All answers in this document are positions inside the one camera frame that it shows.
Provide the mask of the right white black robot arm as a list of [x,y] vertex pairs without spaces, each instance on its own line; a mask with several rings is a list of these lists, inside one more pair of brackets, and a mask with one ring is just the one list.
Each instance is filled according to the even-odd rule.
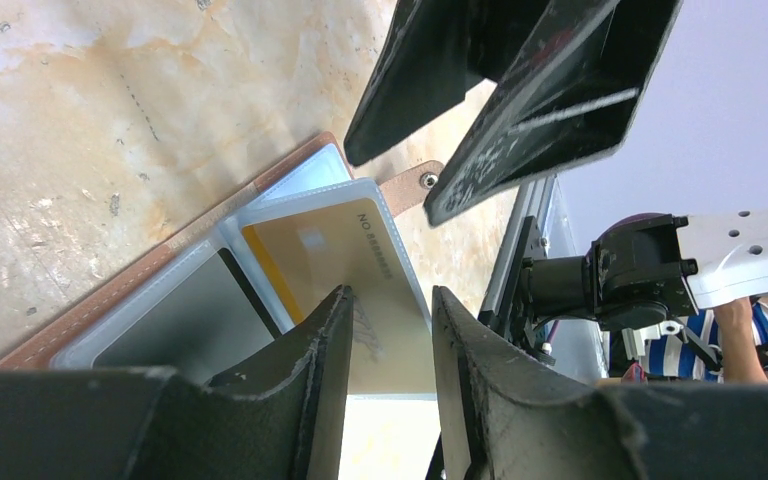
[[[424,199],[439,226],[492,196],[613,154],[671,33],[677,1],[400,1],[344,140],[361,166],[495,87]],[[768,211],[661,214],[619,226],[582,256],[514,235],[500,304],[482,315],[525,346],[564,317],[641,329],[768,295]]]

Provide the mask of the gold VIP credit card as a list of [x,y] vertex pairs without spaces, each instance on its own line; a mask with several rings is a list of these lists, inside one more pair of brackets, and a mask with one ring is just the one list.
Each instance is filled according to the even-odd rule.
[[327,192],[248,210],[238,222],[293,323],[338,286],[350,295],[349,393],[434,393],[428,308],[378,201]]

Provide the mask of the brown leather card holder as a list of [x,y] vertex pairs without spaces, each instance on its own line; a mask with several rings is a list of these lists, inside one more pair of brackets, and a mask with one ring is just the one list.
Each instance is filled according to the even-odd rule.
[[355,296],[348,391],[431,400],[430,314],[396,217],[442,166],[377,184],[319,134],[0,359],[3,370],[171,366],[206,384],[288,333],[338,285]]

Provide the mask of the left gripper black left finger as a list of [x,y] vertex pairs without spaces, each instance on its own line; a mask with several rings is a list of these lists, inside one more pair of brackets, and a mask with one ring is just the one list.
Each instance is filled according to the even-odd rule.
[[0,479],[334,479],[352,348],[335,288],[207,385],[171,367],[0,370]]

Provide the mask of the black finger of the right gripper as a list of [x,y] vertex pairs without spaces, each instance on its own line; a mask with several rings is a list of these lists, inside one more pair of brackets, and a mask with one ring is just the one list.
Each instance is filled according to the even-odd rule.
[[440,174],[433,227],[624,142],[679,1],[551,1]]
[[388,151],[460,104],[483,80],[499,82],[545,1],[400,1],[344,140],[353,166]]

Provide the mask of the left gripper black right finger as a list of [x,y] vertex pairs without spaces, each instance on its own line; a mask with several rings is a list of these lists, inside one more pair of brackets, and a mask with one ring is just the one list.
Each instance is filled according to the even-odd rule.
[[449,479],[768,479],[768,386],[619,383],[561,375],[432,293]]

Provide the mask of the black credit card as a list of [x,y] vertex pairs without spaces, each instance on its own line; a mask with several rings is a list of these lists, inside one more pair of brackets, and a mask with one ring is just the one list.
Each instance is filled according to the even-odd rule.
[[121,334],[95,367],[172,366],[206,384],[281,335],[241,267],[221,248]]

